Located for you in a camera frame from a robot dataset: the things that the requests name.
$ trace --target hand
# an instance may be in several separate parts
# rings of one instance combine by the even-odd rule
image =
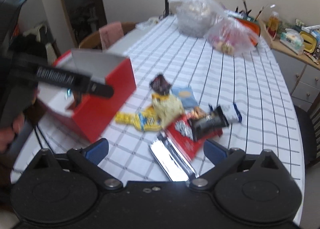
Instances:
[[[12,127],[0,129],[0,152],[3,153],[13,141],[15,134],[19,134],[24,125],[24,115],[20,114],[12,124]]]

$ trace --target red snack package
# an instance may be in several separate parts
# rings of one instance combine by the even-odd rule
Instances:
[[[183,154],[183,156],[191,162],[196,156],[198,150],[204,144],[206,139],[221,136],[222,129],[217,129],[212,133],[209,133],[207,136],[202,137],[198,141],[192,140],[192,131],[188,119],[192,116],[191,113],[187,113],[176,119],[172,122],[164,131],[166,135],[173,141],[175,146]],[[185,132],[180,132],[179,128],[185,127]]]

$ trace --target blue gripper pad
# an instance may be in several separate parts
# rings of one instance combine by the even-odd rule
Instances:
[[[102,138],[82,150],[83,156],[93,164],[98,165],[109,152],[108,140]]]
[[[212,139],[204,142],[203,150],[204,155],[215,166],[229,156],[229,150]]]

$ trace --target screw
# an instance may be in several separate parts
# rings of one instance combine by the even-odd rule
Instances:
[[[144,188],[142,191],[145,192],[145,193],[151,193],[152,192],[152,190],[150,188]]]
[[[160,190],[161,190],[161,187],[159,187],[159,186],[154,186],[154,187],[152,187],[152,190],[153,190],[153,191],[160,191]]]
[[[107,180],[104,181],[104,184],[107,186],[107,187],[118,187],[121,185],[121,181],[120,180],[117,180],[115,178],[109,178]]]
[[[195,178],[194,180],[192,180],[192,183],[197,187],[203,187],[208,184],[208,181],[204,178]]]

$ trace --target pink cloth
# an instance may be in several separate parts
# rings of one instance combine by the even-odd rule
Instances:
[[[108,49],[124,36],[121,22],[113,22],[99,29],[102,49]]]

